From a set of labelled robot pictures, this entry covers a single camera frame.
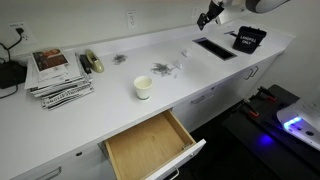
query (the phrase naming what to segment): paper cup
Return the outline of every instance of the paper cup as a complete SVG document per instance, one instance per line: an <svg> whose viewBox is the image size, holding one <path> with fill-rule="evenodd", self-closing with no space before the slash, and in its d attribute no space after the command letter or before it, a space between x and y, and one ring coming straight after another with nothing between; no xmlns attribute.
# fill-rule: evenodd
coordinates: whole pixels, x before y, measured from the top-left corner
<svg viewBox="0 0 320 180"><path fill-rule="evenodd" d="M141 100L146 100L151 95L152 79L147 76L140 76L134 80L137 96Z"/></svg>

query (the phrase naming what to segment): cabinet door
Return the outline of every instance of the cabinet door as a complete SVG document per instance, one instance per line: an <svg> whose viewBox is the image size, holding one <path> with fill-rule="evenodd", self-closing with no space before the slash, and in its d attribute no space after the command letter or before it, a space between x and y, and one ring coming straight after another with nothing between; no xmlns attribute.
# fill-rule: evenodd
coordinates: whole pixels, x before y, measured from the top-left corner
<svg viewBox="0 0 320 180"><path fill-rule="evenodd" d="M216 115L219 115L242 99L238 90L242 86L243 76L244 72L241 71L221 83L219 92L216 94L212 105L215 107Z"/></svg>
<svg viewBox="0 0 320 180"><path fill-rule="evenodd" d="M220 85L210 86L200 94L189 98L185 102L173 107L172 112L183 126L192 132L214 117L213 102Z"/></svg>
<svg viewBox="0 0 320 180"><path fill-rule="evenodd" d="M100 180L116 179L113 168L98 145L72 154L64 160L52 160L13 180Z"/></svg>
<svg viewBox="0 0 320 180"><path fill-rule="evenodd" d="M116 179L111 163L97 145L82 151L81 156L61 163L62 172L55 180Z"/></svg>
<svg viewBox="0 0 320 180"><path fill-rule="evenodd" d="M268 67L272 64L275 57L271 57L266 59L256 65L253 65L247 68L241 79L241 86L238 89L238 95L242 98L250 97L250 90L255 86L255 84L259 81L261 76L266 72Z"/></svg>

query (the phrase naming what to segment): power cord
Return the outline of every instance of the power cord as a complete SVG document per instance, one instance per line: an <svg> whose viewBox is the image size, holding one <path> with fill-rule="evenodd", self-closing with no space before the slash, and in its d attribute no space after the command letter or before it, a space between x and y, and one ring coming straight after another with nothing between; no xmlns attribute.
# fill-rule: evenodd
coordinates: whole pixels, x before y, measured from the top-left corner
<svg viewBox="0 0 320 180"><path fill-rule="evenodd" d="M24 32L24 30L23 30L22 28L17 28L16 31L17 31L17 33L18 33L19 36L20 36L19 40L18 40L16 43L14 43L13 45L11 45L11 46L8 47L8 48L7 48L4 44L0 43L0 45L3 47L3 49L6 50L7 53L8 53L8 62L11 62L10 49L12 49L13 47L15 47L17 44L19 44L19 43L22 41L22 33ZM3 63L6 62L4 58L0 58L0 59L3 61L1 64L3 64ZM18 91L18 89L19 89L19 88L18 88L18 84L16 84L16 90L15 90L14 92L12 92L12 93L10 93L10 94L7 94L7 95L5 95L5 96L1 96L0 99L3 99L3 98L6 98L6 97L8 97L8 96L11 96L11 95L15 94L15 93Z"/></svg>
<svg viewBox="0 0 320 180"><path fill-rule="evenodd" d="M24 32L24 30L22 28L17 28L16 29L17 33L19 34L19 40L14 43L13 45L11 45L10 47L6 47L4 44L0 43L0 45L3 47L4 50L7 51L8 53L8 61L11 61L11 54L10 54L10 49L12 49L13 47L15 47L17 44L19 44L22 41L22 33Z"/></svg>

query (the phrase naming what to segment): white countertop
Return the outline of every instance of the white countertop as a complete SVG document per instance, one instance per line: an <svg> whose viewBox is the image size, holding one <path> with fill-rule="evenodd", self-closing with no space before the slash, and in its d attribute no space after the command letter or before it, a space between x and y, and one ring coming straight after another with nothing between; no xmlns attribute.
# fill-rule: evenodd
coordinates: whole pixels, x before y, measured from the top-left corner
<svg viewBox="0 0 320 180"><path fill-rule="evenodd" d="M97 144L182 102L197 91L223 81L270 56L282 53L291 38L268 31L267 38L254 54L231 48L235 38L223 32L237 30L243 21L214 28L209 33L182 37L150 46L98 56L105 72L93 73L94 93L53 111L43 110L40 99L23 90L0 100L0 179L10 179L72 150ZM192 40L207 37L237 54L222 61ZM181 51L192 47L191 57ZM116 54L128 56L126 62L114 65ZM153 74L154 63L172 64L183 61L183 69L169 76ZM139 100L133 80L140 75L153 78L153 93Z"/></svg>

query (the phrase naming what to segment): drawer handle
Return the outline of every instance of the drawer handle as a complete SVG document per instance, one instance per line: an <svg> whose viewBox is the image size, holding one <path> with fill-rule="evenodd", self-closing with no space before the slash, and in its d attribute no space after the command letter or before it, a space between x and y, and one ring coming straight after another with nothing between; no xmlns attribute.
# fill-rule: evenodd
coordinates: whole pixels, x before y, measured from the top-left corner
<svg viewBox="0 0 320 180"><path fill-rule="evenodd" d="M257 70L250 76L250 77L253 77L256 75L256 73L259 71L259 67L258 66L255 66L255 68L257 68Z"/></svg>
<svg viewBox="0 0 320 180"><path fill-rule="evenodd" d="M202 102L205 99L206 99L205 96L201 96L198 99L191 101L191 104L198 104L198 103Z"/></svg>
<svg viewBox="0 0 320 180"><path fill-rule="evenodd" d="M51 176L49 176L49 177L46 177L46 176L48 176L49 174L51 174L51 173L53 173L53 172L55 172L55 171L57 171L57 170L58 170L57 173L55 173L55 174L53 174L53 175L51 175ZM50 179L53 179L53 178L59 176L59 175L61 174L61 171L62 171L62 167L59 166L57 169L48 172L47 174L45 174L45 175L37 178L36 180L50 180Z"/></svg>
<svg viewBox="0 0 320 180"><path fill-rule="evenodd" d="M247 78L244 78L245 80L248 80L250 77L252 77L252 73L254 72L251 68L250 68L251 73L249 74L249 76Z"/></svg>
<svg viewBox="0 0 320 180"><path fill-rule="evenodd" d="M176 168L176 171L177 171L177 173L176 173L172 178L170 178L170 180L173 180L173 179L175 179L176 177L179 176L179 174L180 174L179 169Z"/></svg>

